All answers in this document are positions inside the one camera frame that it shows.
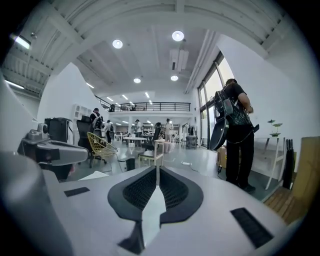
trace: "black railing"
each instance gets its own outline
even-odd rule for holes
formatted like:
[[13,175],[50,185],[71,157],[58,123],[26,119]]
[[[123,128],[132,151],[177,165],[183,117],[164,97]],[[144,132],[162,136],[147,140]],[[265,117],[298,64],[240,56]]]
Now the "black railing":
[[185,111],[190,112],[190,103],[187,102],[138,102],[111,105],[110,112],[122,111]]
[[94,95],[94,96],[95,96],[96,99],[100,102],[101,106],[102,106],[104,109],[110,111],[110,107],[111,107],[111,104],[110,104],[110,103],[106,102],[104,99],[99,98],[99,97],[96,96],[96,95]]

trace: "glass window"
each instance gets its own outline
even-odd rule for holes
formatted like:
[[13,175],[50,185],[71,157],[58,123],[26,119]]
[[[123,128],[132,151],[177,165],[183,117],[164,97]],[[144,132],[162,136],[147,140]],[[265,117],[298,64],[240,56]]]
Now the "glass window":
[[201,112],[201,146],[207,147],[208,144],[208,119],[207,110]]
[[204,111],[201,112],[201,119],[206,119],[207,118],[207,110],[205,109]]
[[210,138],[211,138],[212,133],[214,131],[215,124],[216,124],[213,106],[209,108],[209,119],[210,119]]
[[234,74],[231,71],[231,68],[226,60],[226,58],[224,58],[220,65],[219,65],[219,70],[223,79],[223,83],[226,84],[226,81],[230,78],[235,78]]
[[201,107],[206,104],[206,96],[205,96],[205,89],[202,88],[200,90],[200,97],[201,97]]
[[205,91],[208,101],[213,98],[216,94],[216,91],[222,90],[221,80],[218,74],[218,71],[215,70],[208,82],[205,84]]

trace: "person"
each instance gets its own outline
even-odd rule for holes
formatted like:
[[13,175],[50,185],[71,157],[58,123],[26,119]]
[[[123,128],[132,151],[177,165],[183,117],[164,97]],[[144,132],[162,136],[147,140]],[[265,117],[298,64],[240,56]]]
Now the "person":
[[106,124],[105,124],[103,130],[106,131],[106,141],[108,143],[111,143],[111,136],[110,136],[111,123],[110,123],[110,120],[106,121]]
[[[253,113],[254,109],[236,79],[228,79],[223,91],[237,108],[234,108],[233,114],[227,117],[229,128],[226,134],[226,180],[248,193],[253,193],[256,188],[248,183],[248,177],[254,159],[255,135],[247,113]],[[239,149],[241,149],[240,168]]]
[[164,137],[166,142],[171,142],[172,131],[174,130],[174,126],[170,123],[170,119],[166,119],[166,124],[164,126]]
[[135,120],[135,133],[136,133],[136,137],[141,138],[141,134],[142,134],[142,125],[139,119]]
[[100,115],[99,109],[97,107],[93,110],[93,113],[90,115],[90,119],[92,121],[93,129],[101,129],[104,118],[102,117],[102,115]]

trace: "cardboard box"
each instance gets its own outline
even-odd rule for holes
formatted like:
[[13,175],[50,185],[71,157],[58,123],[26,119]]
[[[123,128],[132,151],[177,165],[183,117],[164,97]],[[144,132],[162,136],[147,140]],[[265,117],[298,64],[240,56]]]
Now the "cardboard box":
[[[220,147],[217,150],[217,158],[216,158],[216,164],[218,166],[222,166],[222,168],[227,168],[227,148],[225,146]],[[239,149],[239,164],[241,163],[241,150]]]

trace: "round ceiling light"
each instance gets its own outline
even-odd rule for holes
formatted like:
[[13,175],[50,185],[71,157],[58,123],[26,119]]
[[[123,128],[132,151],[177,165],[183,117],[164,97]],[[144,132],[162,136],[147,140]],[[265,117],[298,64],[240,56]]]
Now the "round ceiling light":
[[185,38],[184,33],[182,33],[181,31],[174,31],[172,34],[172,38],[174,41],[182,41]]
[[114,48],[120,49],[124,44],[119,39],[116,39],[112,42],[112,45]]
[[179,79],[179,77],[177,77],[176,75],[171,76],[172,81],[177,81],[178,79]]
[[133,81],[136,83],[136,84],[139,84],[141,82],[141,80],[139,78],[135,78],[133,79]]

